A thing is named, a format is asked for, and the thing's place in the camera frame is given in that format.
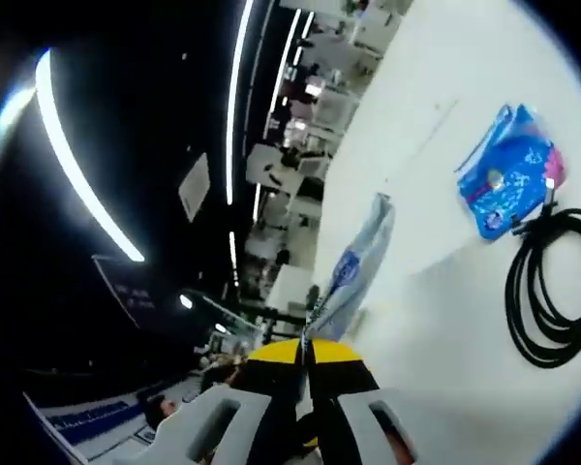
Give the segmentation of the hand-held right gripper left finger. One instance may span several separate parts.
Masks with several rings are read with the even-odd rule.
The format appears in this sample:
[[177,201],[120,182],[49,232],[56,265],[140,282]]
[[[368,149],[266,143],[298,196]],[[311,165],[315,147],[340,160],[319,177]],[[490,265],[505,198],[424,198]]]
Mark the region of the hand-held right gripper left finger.
[[252,352],[230,384],[210,387],[159,425],[144,451],[115,464],[282,464],[303,378],[301,341]]

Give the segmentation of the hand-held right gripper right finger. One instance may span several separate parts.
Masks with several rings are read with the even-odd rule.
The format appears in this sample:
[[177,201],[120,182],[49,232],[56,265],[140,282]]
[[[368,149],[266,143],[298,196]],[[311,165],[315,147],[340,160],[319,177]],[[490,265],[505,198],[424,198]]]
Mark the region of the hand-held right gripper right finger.
[[[379,385],[362,358],[350,347],[334,341],[314,339],[309,343],[309,383],[314,413],[314,435],[326,464],[369,464],[360,456],[339,398],[343,395],[376,392]],[[417,454],[392,410],[381,401],[368,401],[367,419],[361,432],[383,438],[389,452],[387,464],[414,464]]]

